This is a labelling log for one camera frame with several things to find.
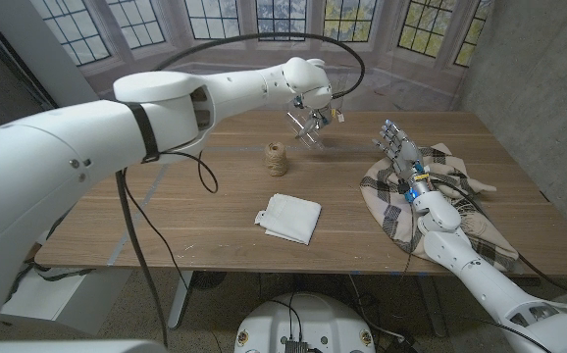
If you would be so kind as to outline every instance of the folded white towel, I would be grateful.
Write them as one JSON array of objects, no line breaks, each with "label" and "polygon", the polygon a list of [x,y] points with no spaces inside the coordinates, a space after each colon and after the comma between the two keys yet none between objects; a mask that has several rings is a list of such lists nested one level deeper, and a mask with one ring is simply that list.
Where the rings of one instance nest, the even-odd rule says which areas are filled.
[{"label": "folded white towel", "polygon": [[316,202],[275,194],[266,211],[257,214],[255,224],[269,235],[308,245],[320,214],[321,205]]}]

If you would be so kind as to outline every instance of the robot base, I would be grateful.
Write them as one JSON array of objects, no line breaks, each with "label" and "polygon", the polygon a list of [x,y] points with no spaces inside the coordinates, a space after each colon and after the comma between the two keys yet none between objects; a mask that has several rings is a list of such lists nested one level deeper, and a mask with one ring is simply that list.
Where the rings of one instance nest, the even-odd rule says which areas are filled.
[{"label": "robot base", "polygon": [[[290,295],[284,294],[274,300],[288,304]],[[288,313],[285,305],[268,301],[244,319],[237,330],[233,352],[297,352],[300,350],[291,350],[292,345],[307,343],[307,348],[317,349],[315,352],[375,353],[369,327],[355,311],[339,301],[322,294],[300,292],[294,293],[291,306],[301,320],[302,340],[294,313]],[[290,338],[290,314],[293,341],[302,343],[289,342],[286,350],[285,343]]]}]

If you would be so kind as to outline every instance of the checkered fabric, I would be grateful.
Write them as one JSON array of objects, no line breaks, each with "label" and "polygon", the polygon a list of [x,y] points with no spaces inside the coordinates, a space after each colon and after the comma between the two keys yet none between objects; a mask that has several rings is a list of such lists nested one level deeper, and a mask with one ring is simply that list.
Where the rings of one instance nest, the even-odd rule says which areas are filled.
[{"label": "checkered fabric", "polygon": [[[451,183],[471,198],[482,191],[496,191],[494,186],[469,178],[464,162],[451,155],[442,143],[420,148],[423,162],[430,167],[430,178]],[[423,249],[423,234],[415,227],[410,204],[397,192],[398,177],[388,158],[373,165],[360,182],[366,204],[384,232],[403,251],[430,260]],[[439,185],[447,201],[458,210],[461,227],[471,240],[471,246],[490,264],[501,271],[512,271],[519,254],[495,226],[459,192]]]}]

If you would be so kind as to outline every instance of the black band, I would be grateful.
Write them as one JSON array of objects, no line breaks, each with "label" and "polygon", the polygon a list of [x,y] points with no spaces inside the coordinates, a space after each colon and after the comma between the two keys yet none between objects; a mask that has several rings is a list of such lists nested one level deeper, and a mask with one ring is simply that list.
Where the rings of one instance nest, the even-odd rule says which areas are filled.
[{"label": "black band", "polygon": [[146,157],[144,157],[142,163],[155,162],[159,160],[160,153],[157,148],[157,140],[155,139],[153,126],[150,124],[146,111],[142,105],[138,103],[127,103],[126,105],[133,112],[137,126],[139,126],[139,132],[141,132],[142,139],[144,140]]}]

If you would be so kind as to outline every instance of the white robotic arm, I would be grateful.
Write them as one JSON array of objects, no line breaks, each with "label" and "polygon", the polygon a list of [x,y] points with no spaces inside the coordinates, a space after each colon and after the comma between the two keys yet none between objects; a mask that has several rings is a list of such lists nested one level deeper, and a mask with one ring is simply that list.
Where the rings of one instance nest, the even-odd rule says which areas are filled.
[{"label": "white robotic arm", "polygon": [[[96,182],[158,151],[197,155],[224,118],[300,97],[323,108],[332,88],[320,60],[258,71],[126,76],[118,100],[36,114],[0,126],[0,308],[26,252]],[[146,126],[136,120],[144,116]],[[161,155],[158,162],[183,159]]]},{"label": "white robotic arm", "polygon": [[[425,235],[430,259],[460,278],[496,323],[523,333],[551,352],[567,352],[567,304],[526,293],[482,259],[460,228],[458,211],[433,189],[418,148],[407,134],[386,121],[380,135],[385,143],[374,143],[387,153],[399,178],[407,180],[405,197],[421,215],[418,227]],[[516,333],[503,332],[517,352],[543,351]]]}]

